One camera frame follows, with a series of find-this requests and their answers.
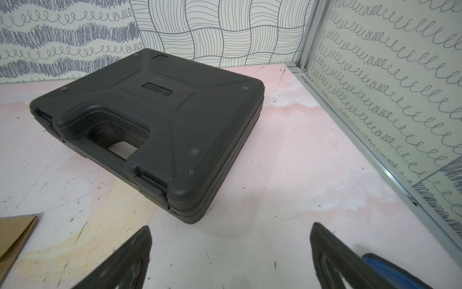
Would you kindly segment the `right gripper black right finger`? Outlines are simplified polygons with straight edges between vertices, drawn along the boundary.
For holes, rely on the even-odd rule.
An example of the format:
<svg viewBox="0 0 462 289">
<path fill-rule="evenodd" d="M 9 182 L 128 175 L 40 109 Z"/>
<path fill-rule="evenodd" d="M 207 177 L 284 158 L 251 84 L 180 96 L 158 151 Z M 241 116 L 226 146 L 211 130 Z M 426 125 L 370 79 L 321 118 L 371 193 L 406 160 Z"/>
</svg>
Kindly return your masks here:
<svg viewBox="0 0 462 289">
<path fill-rule="evenodd" d="M 324 225 L 315 222 L 310 232 L 316 277 L 323 289 L 394 289 Z"/>
</svg>

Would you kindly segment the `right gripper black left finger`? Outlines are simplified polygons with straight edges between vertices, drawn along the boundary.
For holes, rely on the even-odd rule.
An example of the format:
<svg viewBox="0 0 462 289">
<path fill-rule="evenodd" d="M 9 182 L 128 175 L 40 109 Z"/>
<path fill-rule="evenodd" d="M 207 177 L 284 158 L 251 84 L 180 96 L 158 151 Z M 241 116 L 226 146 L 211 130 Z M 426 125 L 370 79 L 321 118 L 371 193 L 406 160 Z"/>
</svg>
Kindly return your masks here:
<svg viewBox="0 0 462 289">
<path fill-rule="evenodd" d="M 76 289 L 141 289 L 148 270 L 151 247 L 150 229 L 148 226 L 143 226 L 74 287 Z"/>
</svg>

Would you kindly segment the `brown kraft file bag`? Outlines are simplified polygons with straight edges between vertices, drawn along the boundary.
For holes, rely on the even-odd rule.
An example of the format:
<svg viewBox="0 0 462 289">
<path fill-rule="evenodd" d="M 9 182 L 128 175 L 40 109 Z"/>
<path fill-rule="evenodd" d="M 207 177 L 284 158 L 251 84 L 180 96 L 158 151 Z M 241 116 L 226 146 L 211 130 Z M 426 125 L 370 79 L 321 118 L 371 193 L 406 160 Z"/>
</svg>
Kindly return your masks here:
<svg viewBox="0 0 462 289">
<path fill-rule="evenodd" d="M 1 218 L 1 285 L 34 231 L 38 215 Z"/>
</svg>

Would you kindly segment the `pink floral table mat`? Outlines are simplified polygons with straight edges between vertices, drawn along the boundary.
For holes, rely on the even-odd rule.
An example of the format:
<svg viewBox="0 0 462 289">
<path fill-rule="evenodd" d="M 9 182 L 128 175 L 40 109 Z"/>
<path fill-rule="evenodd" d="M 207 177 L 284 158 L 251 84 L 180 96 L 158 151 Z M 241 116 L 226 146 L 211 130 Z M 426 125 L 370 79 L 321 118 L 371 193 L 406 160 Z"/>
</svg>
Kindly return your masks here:
<svg viewBox="0 0 462 289">
<path fill-rule="evenodd" d="M 462 286 L 458 264 L 287 66 L 235 72 L 265 84 L 262 113 L 193 225 L 34 120 L 30 102 L 63 81 L 2 85 L 1 215 L 40 215 L 3 287 L 70 289 L 147 225 L 147 289 L 317 289 L 315 222 L 435 289 Z"/>
</svg>

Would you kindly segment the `black plastic tool case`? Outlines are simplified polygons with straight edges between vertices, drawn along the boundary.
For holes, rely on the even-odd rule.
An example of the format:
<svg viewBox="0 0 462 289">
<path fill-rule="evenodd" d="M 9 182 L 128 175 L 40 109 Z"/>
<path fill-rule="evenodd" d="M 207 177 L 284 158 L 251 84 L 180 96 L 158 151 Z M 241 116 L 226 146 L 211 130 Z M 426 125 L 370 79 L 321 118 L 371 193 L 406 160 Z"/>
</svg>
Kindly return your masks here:
<svg viewBox="0 0 462 289">
<path fill-rule="evenodd" d="M 30 110 L 66 146 L 194 224 L 255 127 L 264 92 L 259 79 L 143 49 Z"/>
</svg>

